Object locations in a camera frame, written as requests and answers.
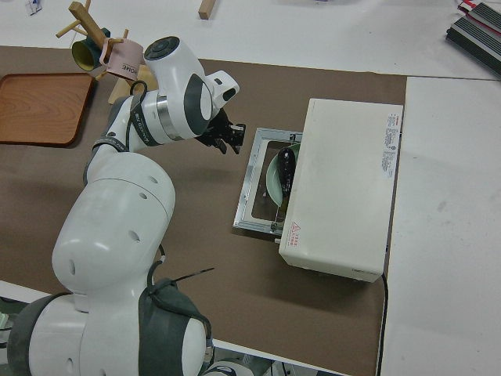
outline light green plate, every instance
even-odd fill
[[[301,144],[295,143],[292,146],[289,146],[290,149],[294,152],[294,156],[299,156],[299,148]],[[266,190],[268,191],[269,196],[272,198],[273,202],[280,206],[282,204],[282,186],[280,185],[279,180],[279,171],[278,171],[278,162],[277,156],[273,157],[272,161],[268,166],[268,170],[266,171]]]

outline green mug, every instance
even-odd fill
[[[105,27],[101,30],[107,38],[111,36],[110,31]],[[99,62],[101,49],[89,36],[82,41],[75,42],[71,46],[71,54],[75,63],[84,71],[92,71],[101,66]]]

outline pink mug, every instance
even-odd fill
[[[142,46],[130,39],[121,39],[121,43],[113,43],[110,57],[106,51],[111,38],[104,39],[103,51],[99,62],[106,67],[108,73],[135,81],[138,77],[139,64],[142,61]]]

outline wooden tray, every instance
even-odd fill
[[[0,80],[0,143],[72,143],[92,80],[86,73],[7,74]]]

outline white robotic arm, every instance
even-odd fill
[[[205,76],[176,37],[154,42],[145,61],[159,89],[112,107],[52,254],[72,294],[36,301],[18,316],[8,346],[16,376],[196,376],[202,368],[208,320],[175,282],[147,285],[174,187],[157,163],[133,152],[198,138],[238,153],[245,128],[222,106],[239,87],[225,72]]]

